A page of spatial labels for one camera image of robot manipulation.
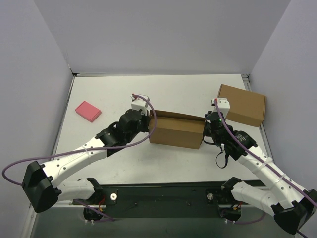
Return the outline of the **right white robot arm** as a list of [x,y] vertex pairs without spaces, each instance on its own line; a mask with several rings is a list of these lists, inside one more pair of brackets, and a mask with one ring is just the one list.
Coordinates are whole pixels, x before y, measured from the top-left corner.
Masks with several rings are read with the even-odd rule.
[[224,149],[227,158],[245,166],[266,186],[262,190],[232,177],[222,185],[222,192],[271,215],[284,231],[296,234],[316,211],[317,192],[294,182],[246,132],[223,124],[222,114],[209,111],[205,118],[204,135]]

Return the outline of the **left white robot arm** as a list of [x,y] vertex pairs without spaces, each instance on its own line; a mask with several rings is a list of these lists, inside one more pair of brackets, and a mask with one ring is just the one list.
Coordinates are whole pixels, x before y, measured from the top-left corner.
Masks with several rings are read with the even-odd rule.
[[22,188],[37,213],[44,212],[58,201],[82,199],[91,204],[101,200],[102,188],[94,178],[66,179],[86,166],[127,148],[140,132],[149,132],[148,110],[128,109],[119,121],[103,129],[75,151],[39,164],[27,166]]

